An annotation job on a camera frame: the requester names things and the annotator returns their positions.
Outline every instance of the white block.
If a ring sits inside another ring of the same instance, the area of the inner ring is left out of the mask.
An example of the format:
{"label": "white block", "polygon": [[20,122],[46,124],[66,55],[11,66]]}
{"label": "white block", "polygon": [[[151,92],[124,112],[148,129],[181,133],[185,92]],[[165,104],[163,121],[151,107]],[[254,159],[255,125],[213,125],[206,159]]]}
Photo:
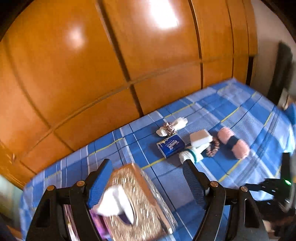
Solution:
{"label": "white block", "polygon": [[199,147],[211,141],[213,141],[213,137],[205,129],[190,134],[190,142],[193,147]]}

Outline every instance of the blue plaid tablecloth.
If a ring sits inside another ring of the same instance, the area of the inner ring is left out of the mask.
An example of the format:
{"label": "blue plaid tablecloth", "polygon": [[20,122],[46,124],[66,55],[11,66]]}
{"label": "blue plaid tablecloth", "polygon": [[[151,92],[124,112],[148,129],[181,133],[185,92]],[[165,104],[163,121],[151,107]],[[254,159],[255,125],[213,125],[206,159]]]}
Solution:
{"label": "blue plaid tablecloth", "polygon": [[[172,235],[162,240],[188,241],[194,237],[204,215],[193,200],[175,154],[164,159],[156,143],[163,140],[155,132],[165,122],[187,117],[188,124],[178,131],[185,144],[189,135],[207,129],[216,136],[223,126],[251,147],[250,155],[237,160],[232,151],[221,144],[213,158],[205,157],[196,164],[210,180],[224,187],[238,188],[245,183],[259,183],[279,175],[282,152],[295,149],[295,107],[285,113],[260,93],[231,79],[202,89],[135,120],[88,144],[37,174],[24,188],[20,202],[22,236],[25,239],[38,203],[49,185],[72,186],[84,180],[100,166],[104,158],[114,168],[137,163],[151,178],[178,222]],[[252,193],[257,200],[265,193]],[[229,207],[224,208],[218,240],[225,232]]]}

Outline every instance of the orange wooden wall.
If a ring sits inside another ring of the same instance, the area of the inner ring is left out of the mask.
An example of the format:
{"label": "orange wooden wall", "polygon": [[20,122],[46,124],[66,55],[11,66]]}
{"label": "orange wooden wall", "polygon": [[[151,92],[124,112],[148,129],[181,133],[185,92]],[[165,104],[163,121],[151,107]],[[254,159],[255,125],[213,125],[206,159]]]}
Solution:
{"label": "orange wooden wall", "polygon": [[236,77],[250,0],[35,0],[0,42],[0,171],[23,187],[140,116]]}

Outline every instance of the copper screw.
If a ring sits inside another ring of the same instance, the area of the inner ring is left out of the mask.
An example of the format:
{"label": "copper screw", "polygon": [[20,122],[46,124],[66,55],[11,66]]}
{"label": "copper screw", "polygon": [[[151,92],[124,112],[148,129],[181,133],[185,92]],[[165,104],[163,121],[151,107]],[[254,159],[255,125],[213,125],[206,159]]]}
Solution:
{"label": "copper screw", "polygon": [[217,183],[216,181],[211,181],[210,184],[214,188],[216,188],[219,185],[219,183]]}
{"label": "copper screw", "polygon": [[47,187],[47,190],[48,190],[48,191],[52,191],[52,190],[54,190],[54,185],[50,185],[50,186],[48,186],[48,187]]}
{"label": "copper screw", "polygon": [[78,181],[77,183],[76,183],[76,185],[78,186],[78,187],[82,187],[82,186],[84,186],[84,184],[85,184],[85,182],[84,181]]}
{"label": "copper screw", "polygon": [[242,190],[243,192],[247,192],[247,191],[248,191],[248,188],[245,187],[245,186],[242,186],[242,187],[241,187],[241,190]]}

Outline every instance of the green led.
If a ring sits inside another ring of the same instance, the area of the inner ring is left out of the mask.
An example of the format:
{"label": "green led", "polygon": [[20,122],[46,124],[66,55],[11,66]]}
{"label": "green led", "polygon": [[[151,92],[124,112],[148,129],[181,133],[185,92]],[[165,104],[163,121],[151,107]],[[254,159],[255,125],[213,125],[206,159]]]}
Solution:
{"label": "green led", "polygon": [[290,185],[290,186],[291,186],[291,184],[292,184],[292,183],[290,183],[288,180],[285,180],[285,182],[286,182],[286,184],[288,184],[288,185]]}

